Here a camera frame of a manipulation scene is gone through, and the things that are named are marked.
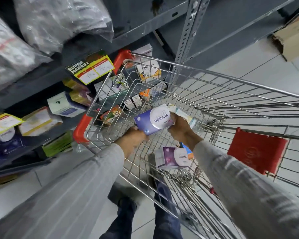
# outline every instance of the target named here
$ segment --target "plastic bag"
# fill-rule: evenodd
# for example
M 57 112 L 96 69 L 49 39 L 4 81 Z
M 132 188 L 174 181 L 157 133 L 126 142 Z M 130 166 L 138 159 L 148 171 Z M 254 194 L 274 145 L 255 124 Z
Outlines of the plastic bag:
M 0 18 L 0 88 L 15 81 L 43 62 L 51 59 L 41 55 L 14 34 Z
M 44 53 L 60 52 L 80 32 L 112 41 L 112 20 L 102 0 L 13 1 L 25 40 Z

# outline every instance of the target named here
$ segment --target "jeans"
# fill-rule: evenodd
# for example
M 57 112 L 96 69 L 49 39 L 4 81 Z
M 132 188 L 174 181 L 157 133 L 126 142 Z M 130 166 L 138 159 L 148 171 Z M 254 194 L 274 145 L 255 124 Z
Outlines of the jeans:
M 155 180 L 157 191 L 168 199 L 165 200 L 158 193 L 155 199 L 161 202 L 171 212 L 177 214 L 176 208 L 169 201 L 172 201 L 170 189 L 162 182 Z M 180 233 L 180 223 L 177 218 L 165 212 L 158 205 L 155 207 L 155 230 L 153 239 L 183 239 Z M 132 222 L 136 211 L 136 204 L 130 198 L 124 197 L 120 201 L 117 217 L 100 239 L 130 239 L 132 235 Z

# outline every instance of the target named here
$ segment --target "shopping cart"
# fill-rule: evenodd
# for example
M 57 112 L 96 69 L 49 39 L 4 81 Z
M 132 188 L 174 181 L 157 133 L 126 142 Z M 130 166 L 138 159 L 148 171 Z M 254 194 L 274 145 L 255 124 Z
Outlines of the shopping cart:
M 224 152 L 229 149 L 237 127 L 240 131 L 286 139 L 282 159 L 264 176 L 299 196 L 299 95 L 130 51 L 120 51 L 114 66 L 114 74 L 107 75 L 75 130 L 78 143 L 96 153 L 133 126 L 137 114 L 160 104 L 174 104 L 197 120 L 193 127 L 197 134 Z M 114 94 L 115 81 L 121 82 L 122 76 L 127 88 Z M 134 100 L 122 112 L 126 102 L 137 96 L 138 102 Z M 104 122 L 102 114 L 113 108 L 111 117 Z M 186 169 L 158 170 L 171 190 L 170 202 L 177 213 L 154 199 L 153 191 L 157 191 L 149 183 L 152 175 L 148 155 L 161 146 L 179 144 L 167 129 L 151 135 L 149 141 L 126 158 L 120 174 L 122 181 L 179 218 L 200 238 L 244 238 L 195 158 Z

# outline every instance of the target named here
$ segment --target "sleeve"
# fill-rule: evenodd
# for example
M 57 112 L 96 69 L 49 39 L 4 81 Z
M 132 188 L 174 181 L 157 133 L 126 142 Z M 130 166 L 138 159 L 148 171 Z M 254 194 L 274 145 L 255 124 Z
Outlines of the sleeve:
M 2 218 L 0 238 L 88 238 L 123 164 L 113 143 Z
M 206 141 L 193 153 L 248 239 L 299 238 L 298 197 Z

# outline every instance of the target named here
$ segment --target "metal shopping cart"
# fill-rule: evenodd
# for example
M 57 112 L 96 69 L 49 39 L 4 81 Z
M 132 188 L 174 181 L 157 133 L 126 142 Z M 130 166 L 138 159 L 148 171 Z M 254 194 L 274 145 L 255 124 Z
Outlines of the metal shopping cart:
M 279 160 L 264 176 L 299 196 L 299 95 L 130 51 L 120 51 L 114 66 L 114 77 L 107 75 L 75 130 L 77 142 L 100 151 L 133 126 L 137 114 L 163 103 L 174 104 L 197 120 L 193 127 L 197 134 L 224 152 L 237 127 L 284 138 Z M 115 93 L 118 82 L 126 86 Z M 131 106 L 125 109 L 127 102 Z M 167 129 L 151 135 L 126 158 L 120 177 L 201 238 L 244 238 L 195 158 L 189 168 L 158 171 L 165 177 L 178 213 L 154 200 L 152 191 L 157 191 L 149 183 L 148 155 L 161 146 L 179 144 Z

